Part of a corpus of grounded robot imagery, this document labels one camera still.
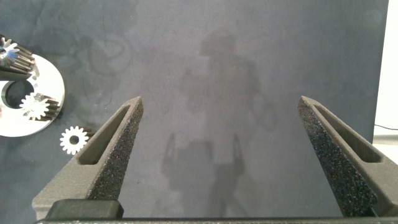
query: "metal plate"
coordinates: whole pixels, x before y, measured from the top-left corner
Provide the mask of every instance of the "metal plate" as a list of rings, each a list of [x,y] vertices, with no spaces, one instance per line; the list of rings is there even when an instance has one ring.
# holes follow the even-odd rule
[[[27,81],[32,84],[35,93],[41,93],[53,98],[58,102],[61,109],[65,97],[65,87],[61,73],[48,60],[38,55],[33,55],[33,57],[35,58],[36,66]],[[0,82],[0,136],[19,137],[34,134],[43,130],[55,120],[32,121],[24,117],[23,109],[9,107],[6,103],[5,94],[12,83],[12,81]]]

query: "gear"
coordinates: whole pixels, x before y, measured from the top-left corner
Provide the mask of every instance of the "gear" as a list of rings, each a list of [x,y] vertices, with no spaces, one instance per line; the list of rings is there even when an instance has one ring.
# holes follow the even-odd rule
[[[64,133],[62,133],[61,146],[63,146],[62,150],[66,151],[68,154],[75,155],[83,149],[84,145],[87,144],[88,140],[94,134],[91,132],[90,128],[84,127],[70,127],[70,129],[66,129]]]
[[[0,61],[1,66],[22,73],[32,71],[35,65],[32,52],[5,37],[0,39]]]
[[[27,95],[19,105],[24,111],[24,116],[31,120],[48,121],[57,116],[58,102],[40,93]]]
[[[0,42],[0,60],[1,65],[10,67],[10,64],[15,63],[16,58],[18,58],[17,52],[19,49],[15,49],[17,47],[16,43],[11,43],[11,39],[6,39],[4,37],[1,38]]]

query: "metal gear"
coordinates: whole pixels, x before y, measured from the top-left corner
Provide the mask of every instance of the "metal gear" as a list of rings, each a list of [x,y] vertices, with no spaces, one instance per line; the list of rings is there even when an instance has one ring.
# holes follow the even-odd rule
[[[40,93],[27,95],[22,104],[24,116],[31,120],[48,121],[54,119],[58,113],[58,102]]]
[[[32,52],[2,36],[0,39],[1,66],[11,68],[19,73],[32,71],[35,59]]]
[[[70,127],[62,133],[61,146],[62,150],[66,151],[68,154],[75,155],[83,149],[84,145],[87,144],[88,140],[94,135],[90,128],[86,127]]]
[[[17,52],[19,49],[15,49],[16,43],[11,43],[11,39],[1,38],[0,41],[0,60],[2,66],[9,67],[10,64],[15,63],[15,59],[18,58]]]

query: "circular hole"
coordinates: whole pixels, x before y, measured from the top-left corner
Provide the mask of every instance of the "circular hole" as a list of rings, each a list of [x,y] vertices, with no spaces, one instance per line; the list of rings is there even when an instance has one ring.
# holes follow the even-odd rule
[[[2,94],[2,99],[10,108],[19,109],[21,108],[19,105],[26,95],[33,92],[33,86],[27,80],[12,82]]]
[[[78,136],[72,136],[69,139],[70,144],[78,144],[79,143],[79,137]]]

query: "dark gray mat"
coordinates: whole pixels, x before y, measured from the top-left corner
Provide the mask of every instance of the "dark gray mat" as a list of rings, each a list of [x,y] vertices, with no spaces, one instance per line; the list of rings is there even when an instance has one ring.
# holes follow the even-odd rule
[[[127,217],[338,217],[297,113],[373,136],[387,1],[0,1],[0,32],[64,77],[65,114],[0,137],[0,220],[30,223],[61,132],[142,96]]]

